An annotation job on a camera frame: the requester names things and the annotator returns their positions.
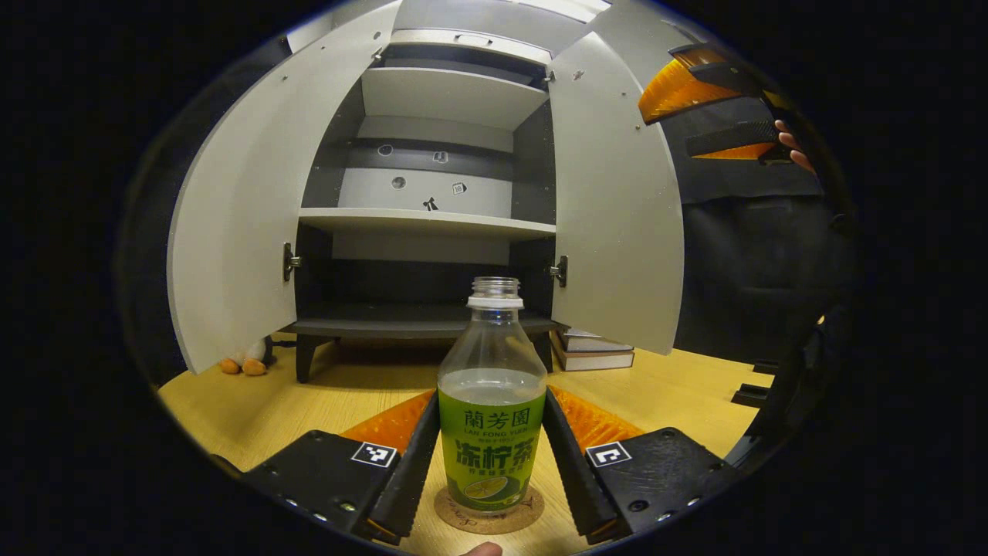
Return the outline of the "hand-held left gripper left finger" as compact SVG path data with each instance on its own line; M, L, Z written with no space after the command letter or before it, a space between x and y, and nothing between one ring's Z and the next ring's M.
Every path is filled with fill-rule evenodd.
M411 535L439 432L433 388L346 432L312 429L243 481L338 534L399 545Z

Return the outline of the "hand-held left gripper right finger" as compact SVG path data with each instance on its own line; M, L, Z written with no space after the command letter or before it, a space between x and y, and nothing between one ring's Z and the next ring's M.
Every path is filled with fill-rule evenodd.
M561 388L546 391L543 428L576 531L590 544L669 527L743 478L675 427L633 433Z

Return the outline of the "round cork coaster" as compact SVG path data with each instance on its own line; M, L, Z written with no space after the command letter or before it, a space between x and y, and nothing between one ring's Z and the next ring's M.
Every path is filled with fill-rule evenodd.
M526 496L514 507L497 513L470 510L455 502L448 488L441 488L434 498L435 514L446 524L469 534L514 534L535 524L546 510L546 500L541 492L529 488Z

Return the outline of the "green label bottle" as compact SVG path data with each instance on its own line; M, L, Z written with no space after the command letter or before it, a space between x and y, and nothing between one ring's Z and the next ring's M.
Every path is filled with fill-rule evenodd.
M528 492L546 407L546 365L523 330L519 281L483 276L472 316L438 369L449 496L473 513L511 510Z

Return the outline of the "white cabinet door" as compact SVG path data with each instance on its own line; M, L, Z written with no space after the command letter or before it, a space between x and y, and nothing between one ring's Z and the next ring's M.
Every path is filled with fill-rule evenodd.
M642 88L620 54L589 32L554 57L553 319L660 355L672 352L682 302L682 205L669 147L640 116Z
M322 137L401 0L372 2L258 79L213 127L184 177L167 256L184 365L200 374L296 320L285 245Z

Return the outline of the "white cabinet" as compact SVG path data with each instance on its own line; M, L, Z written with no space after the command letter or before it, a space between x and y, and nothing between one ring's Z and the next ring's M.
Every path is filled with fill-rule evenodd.
M476 276L530 288L521 313L543 363L557 188L551 55L460 29L398 29L316 151L293 271L296 379L342 339L451 339Z

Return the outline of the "black backdrop cloth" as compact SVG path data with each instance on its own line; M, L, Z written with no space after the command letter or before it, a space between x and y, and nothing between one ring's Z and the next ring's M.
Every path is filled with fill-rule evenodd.
M672 60L669 50L687 46L656 35L646 36L646 46L632 47L630 36L589 32L620 54L641 94ZM554 57L581 38L559 50L511 41L546 50L551 70ZM253 84L265 74L257 74ZM205 105L208 98L202 92L146 154L117 243L114 286L124 330L139 365L156 383L188 371L168 294L175 206L198 149L238 99L220 110ZM669 147L682 205L684 274L673 349L779 366L804 347L819 317L849 288L853 246L839 229L848 207L812 174L793 163L707 161L685 152L687 137L779 115L775 95L773 102L775 110L769 110L741 97L655 123Z

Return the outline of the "grey cover book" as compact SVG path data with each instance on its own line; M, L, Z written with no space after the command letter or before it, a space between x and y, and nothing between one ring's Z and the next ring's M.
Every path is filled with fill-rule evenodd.
M633 351L633 346L571 327L561 334L561 344L571 352Z

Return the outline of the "penguin plush toy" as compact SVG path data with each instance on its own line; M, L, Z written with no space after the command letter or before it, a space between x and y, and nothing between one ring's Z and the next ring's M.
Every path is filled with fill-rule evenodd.
M271 337L263 337L251 344L243 344L233 352L233 355L219 360L218 366L228 375L261 376L265 375L275 362L274 341Z

